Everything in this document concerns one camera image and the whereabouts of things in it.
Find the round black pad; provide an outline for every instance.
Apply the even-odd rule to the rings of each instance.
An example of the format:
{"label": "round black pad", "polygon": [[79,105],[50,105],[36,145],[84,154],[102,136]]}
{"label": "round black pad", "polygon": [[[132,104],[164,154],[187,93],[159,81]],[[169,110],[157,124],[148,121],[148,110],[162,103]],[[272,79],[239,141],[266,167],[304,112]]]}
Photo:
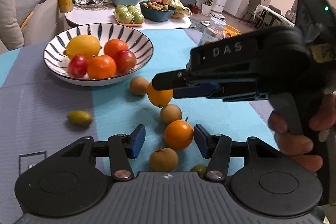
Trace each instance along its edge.
{"label": "round black pad", "polygon": [[260,177],[259,184],[273,194],[288,194],[298,186],[296,178],[284,172],[266,173]]}
{"label": "round black pad", "polygon": [[16,181],[15,195],[25,213],[61,218],[86,211],[107,191],[102,172],[79,158],[40,162]]}
{"label": "round black pad", "polygon": [[41,189],[50,194],[66,193],[75,188],[77,184],[77,176],[64,171],[56,171],[40,179]]}
{"label": "round black pad", "polygon": [[322,186],[310,171],[291,162],[262,159],[249,163],[231,178],[231,192],[246,208],[267,216],[291,217],[311,212]]}

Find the white bowl with blue stripes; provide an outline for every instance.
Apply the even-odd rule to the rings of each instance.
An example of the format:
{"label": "white bowl with blue stripes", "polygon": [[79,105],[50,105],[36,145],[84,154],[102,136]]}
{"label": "white bowl with blue stripes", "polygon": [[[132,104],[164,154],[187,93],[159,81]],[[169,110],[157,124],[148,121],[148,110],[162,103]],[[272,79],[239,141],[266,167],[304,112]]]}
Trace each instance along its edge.
{"label": "white bowl with blue stripes", "polygon": [[[131,69],[125,75],[101,80],[89,79],[87,75],[84,78],[72,77],[68,73],[70,60],[63,52],[71,38],[81,34],[90,34],[98,38],[102,46],[99,55],[104,54],[104,45],[107,41],[116,38],[124,40],[128,45],[128,49],[136,56],[134,69]],[[43,58],[50,71],[68,83],[82,86],[103,86],[112,85],[131,77],[149,62],[153,56],[153,50],[152,42],[138,30],[112,23],[96,23],[72,28],[54,37],[45,47]]]}

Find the yellow canister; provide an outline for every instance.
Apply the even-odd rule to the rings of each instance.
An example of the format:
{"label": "yellow canister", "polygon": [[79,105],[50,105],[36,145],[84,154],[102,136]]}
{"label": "yellow canister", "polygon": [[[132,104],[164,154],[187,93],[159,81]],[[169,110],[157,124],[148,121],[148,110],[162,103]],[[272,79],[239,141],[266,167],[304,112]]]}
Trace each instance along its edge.
{"label": "yellow canister", "polygon": [[72,11],[72,0],[58,0],[59,12],[61,14]]}

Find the banana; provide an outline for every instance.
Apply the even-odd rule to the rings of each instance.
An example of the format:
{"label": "banana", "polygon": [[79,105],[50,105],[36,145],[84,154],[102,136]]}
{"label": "banana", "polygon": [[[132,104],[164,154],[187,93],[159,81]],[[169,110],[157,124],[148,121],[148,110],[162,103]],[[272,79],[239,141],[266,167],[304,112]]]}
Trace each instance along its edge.
{"label": "banana", "polygon": [[173,14],[172,18],[179,18],[182,19],[185,16],[190,17],[191,11],[188,7],[184,7],[180,0],[166,0],[164,4],[168,4],[174,8],[176,8],[175,13]]}

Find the orange basket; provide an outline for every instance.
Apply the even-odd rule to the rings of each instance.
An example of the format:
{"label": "orange basket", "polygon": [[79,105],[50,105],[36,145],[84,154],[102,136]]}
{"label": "orange basket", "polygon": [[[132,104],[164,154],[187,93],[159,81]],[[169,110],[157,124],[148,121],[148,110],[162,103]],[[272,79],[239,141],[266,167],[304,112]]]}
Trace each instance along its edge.
{"label": "orange basket", "polygon": [[228,34],[230,37],[234,37],[236,35],[240,35],[240,31],[238,31],[236,28],[230,26],[230,25],[226,25],[225,29],[224,29],[224,33]]}

